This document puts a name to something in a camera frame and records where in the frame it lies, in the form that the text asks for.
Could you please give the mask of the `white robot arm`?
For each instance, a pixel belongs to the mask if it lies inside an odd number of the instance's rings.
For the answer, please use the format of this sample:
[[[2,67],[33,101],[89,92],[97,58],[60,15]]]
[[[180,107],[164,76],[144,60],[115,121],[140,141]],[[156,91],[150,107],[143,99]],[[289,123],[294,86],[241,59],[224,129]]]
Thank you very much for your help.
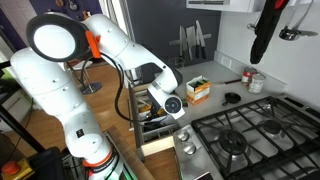
[[[118,180],[123,160],[83,98],[82,91],[93,85],[83,79],[74,83],[63,62],[91,53],[119,70],[153,63],[162,73],[148,86],[149,98],[175,119],[184,115],[180,98],[173,94],[181,73],[131,41],[107,16],[94,14],[80,22],[62,13],[45,13],[28,22],[26,35],[29,46],[11,57],[12,69],[23,89],[61,122],[67,148],[83,160],[89,180]]]

